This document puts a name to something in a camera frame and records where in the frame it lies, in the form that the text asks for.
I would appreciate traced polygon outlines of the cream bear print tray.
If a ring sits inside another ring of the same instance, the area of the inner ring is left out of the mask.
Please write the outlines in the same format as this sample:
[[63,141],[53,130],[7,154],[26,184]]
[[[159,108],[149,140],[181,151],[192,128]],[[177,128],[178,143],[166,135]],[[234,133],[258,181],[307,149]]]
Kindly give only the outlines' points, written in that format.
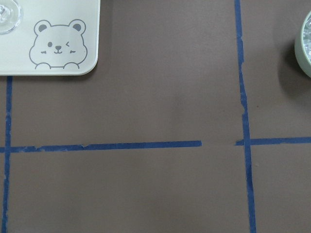
[[20,24],[0,35],[2,76],[79,76],[98,62],[98,0],[17,0]]

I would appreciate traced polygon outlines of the green bowl of ice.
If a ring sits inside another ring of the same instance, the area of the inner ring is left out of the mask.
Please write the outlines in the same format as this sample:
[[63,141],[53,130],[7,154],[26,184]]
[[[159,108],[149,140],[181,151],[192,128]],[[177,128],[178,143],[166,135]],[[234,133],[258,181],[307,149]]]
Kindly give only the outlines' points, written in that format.
[[302,71],[311,77],[311,13],[309,12],[299,28],[294,41],[296,60]]

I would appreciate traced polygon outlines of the clear wine glass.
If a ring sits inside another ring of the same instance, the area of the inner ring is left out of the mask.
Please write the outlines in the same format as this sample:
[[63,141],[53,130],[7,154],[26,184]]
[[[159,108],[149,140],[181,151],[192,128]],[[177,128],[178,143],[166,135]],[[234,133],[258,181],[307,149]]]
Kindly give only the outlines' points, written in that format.
[[8,34],[21,22],[22,8],[16,0],[0,0],[0,34]]

